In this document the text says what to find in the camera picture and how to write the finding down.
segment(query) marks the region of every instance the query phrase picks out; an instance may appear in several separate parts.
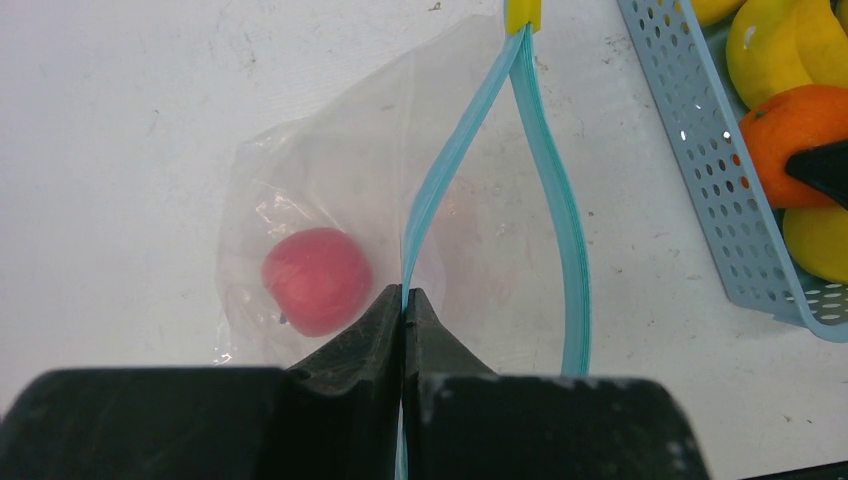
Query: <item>blue basket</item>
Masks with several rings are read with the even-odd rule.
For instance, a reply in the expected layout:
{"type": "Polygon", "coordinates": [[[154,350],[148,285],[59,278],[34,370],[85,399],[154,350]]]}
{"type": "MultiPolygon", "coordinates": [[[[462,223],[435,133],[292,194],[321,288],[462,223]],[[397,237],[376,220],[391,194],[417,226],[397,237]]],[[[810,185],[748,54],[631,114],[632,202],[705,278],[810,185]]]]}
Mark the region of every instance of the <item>blue basket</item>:
{"type": "Polygon", "coordinates": [[[793,264],[739,133],[729,23],[702,31],[688,0],[618,3],[730,301],[848,342],[848,286],[793,264]]]}

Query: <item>white surface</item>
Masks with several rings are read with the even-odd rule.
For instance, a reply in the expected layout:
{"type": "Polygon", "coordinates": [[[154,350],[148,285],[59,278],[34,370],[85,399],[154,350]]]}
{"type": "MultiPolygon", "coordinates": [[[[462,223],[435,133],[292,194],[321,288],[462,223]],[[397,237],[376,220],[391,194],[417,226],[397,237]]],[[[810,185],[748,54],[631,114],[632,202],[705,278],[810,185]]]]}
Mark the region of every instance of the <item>white surface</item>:
{"type": "MultiPolygon", "coordinates": [[[[237,143],[500,2],[38,3],[0,4],[0,408],[50,368],[211,363],[237,143]]],[[[537,40],[593,372],[666,385],[715,478],[848,458],[848,349],[727,302],[615,2],[548,2],[537,40]]]]}

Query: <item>red apple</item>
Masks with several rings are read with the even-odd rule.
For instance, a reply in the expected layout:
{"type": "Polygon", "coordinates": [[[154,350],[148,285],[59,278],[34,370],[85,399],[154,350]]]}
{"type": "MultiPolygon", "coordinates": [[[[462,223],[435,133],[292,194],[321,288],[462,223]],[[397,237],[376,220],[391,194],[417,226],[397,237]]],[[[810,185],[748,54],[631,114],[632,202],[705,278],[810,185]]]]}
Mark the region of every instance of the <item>red apple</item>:
{"type": "Polygon", "coordinates": [[[298,332],[320,337],[353,320],[367,300],[373,275],[362,249],[347,234],[313,228],[271,249],[262,264],[262,283],[298,332]]]}

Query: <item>clear ziplock bag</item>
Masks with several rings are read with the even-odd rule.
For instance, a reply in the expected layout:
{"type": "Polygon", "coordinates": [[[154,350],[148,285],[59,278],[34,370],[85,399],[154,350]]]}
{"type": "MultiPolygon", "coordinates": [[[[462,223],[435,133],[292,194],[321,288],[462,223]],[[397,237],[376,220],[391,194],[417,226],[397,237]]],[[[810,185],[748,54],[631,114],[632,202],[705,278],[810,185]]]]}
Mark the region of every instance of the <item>clear ziplock bag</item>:
{"type": "Polygon", "coordinates": [[[499,17],[466,19],[239,148],[217,271],[239,339],[221,346],[227,358],[289,366],[403,283],[497,371],[587,372],[579,216],[532,26],[503,32],[499,17]]]}

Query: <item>yellow zipper slider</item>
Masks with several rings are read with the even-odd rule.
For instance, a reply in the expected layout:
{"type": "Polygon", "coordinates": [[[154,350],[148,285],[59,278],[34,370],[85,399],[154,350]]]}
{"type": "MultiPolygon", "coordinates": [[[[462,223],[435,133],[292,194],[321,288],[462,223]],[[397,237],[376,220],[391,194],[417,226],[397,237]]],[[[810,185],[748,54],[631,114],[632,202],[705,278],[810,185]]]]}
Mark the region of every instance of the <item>yellow zipper slider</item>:
{"type": "Polygon", "coordinates": [[[542,0],[508,0],[506,33],[515,35],[528,23],[533,24],[533,33],[542,28],[542,0]]]}

